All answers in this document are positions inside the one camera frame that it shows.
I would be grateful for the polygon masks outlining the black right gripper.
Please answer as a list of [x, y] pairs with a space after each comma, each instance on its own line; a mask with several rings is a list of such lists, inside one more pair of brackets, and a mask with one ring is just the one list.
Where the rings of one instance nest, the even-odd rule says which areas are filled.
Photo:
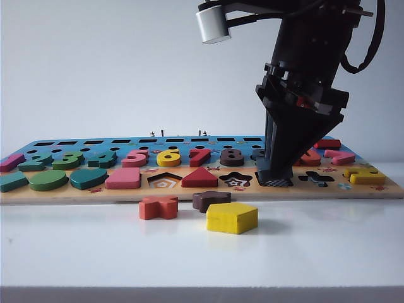
[[293, 164], [342, 122], [349, 93], [332, 87], [338, 66], [266, 64], [256, 93], [266, 108], [264, 166], [271, 176], [291, 176]]

